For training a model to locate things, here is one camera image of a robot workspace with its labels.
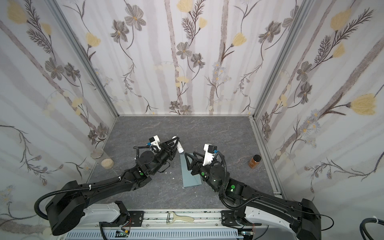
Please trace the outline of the white glue stick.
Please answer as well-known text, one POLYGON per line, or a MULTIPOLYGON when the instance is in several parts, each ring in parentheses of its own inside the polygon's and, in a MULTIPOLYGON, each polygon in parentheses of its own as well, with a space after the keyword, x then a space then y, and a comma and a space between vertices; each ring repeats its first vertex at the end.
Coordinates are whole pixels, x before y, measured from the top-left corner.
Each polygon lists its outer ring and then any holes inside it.
POLYGON ((177 136, 173 136, 174 144, 176 145, 177 151, 179 154, 184 153, 184 148, 182 147, 180 143, 180 139, 178 139, 177 136))

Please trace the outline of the light green envelope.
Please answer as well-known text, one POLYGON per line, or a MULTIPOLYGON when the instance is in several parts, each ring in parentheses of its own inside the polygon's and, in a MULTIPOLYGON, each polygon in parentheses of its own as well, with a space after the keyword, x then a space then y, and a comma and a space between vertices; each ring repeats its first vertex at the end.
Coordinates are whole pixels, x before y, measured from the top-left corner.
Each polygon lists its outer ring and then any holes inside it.
POLYGON ((202 184, 200 176, 198 175, 193 176, 191 174, 192 171, 188 170, 186 158, 184 155, 180 155, 180 159, 181 159, 183 188, 200 186, 202 184))

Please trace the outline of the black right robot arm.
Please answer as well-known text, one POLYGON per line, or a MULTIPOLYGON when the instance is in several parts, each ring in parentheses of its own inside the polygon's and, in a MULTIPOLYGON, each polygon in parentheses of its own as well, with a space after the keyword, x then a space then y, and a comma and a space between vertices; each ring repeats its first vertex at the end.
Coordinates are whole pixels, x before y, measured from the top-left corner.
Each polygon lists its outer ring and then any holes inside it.
POLYGON ((322 217, 312 201, 284 200, 231 178, 225 158, 219 152, 215 154, 213 162, 205 166, 202 154, 185 153, 185 158, 191 174, 199 175, 218 193, 222 204, 234 211, 242 221, 251 221, 247 217, 247 210, 261 210, 288 223, 288 229, 299 240, 322 239, 322 217))

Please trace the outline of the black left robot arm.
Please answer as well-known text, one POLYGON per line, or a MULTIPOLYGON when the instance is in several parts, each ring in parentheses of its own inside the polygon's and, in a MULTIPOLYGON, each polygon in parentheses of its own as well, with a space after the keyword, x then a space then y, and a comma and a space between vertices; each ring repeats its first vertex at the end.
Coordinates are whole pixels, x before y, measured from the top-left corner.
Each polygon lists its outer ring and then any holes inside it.
POLYGON ((157 152, 153 152, 151 146, 136 147, 136 164, 131 169, 123 171, 118 177, 96 183, 68 182, 62 189, 40 197, 35 202, 35 212, 49 221, 54 236, 63 235, 80 223, 87 207, 148 184, 162 166, 174 159, 179 142, 179 137, 175 137, 160 143, 157 152))

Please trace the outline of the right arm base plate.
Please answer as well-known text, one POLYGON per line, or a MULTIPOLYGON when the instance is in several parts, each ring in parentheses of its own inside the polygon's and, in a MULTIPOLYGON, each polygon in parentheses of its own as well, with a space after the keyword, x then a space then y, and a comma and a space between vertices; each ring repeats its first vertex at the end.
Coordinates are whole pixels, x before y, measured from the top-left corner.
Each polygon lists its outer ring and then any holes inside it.
POLYGON ((245 228, 253 226, 248 221, 236 216, 233 210, 222 210, 221 221, 224 227, 245 228))

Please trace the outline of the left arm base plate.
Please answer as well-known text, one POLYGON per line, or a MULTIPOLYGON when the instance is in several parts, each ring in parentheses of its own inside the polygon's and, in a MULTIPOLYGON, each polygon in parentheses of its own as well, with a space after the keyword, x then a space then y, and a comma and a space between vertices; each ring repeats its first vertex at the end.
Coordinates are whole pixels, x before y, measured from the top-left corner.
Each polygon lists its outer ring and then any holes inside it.
POLYGON ((111 223, 103 222, 102 227, 141 227, 144 220, 144 211, 129 211, 122 213, 111 223))

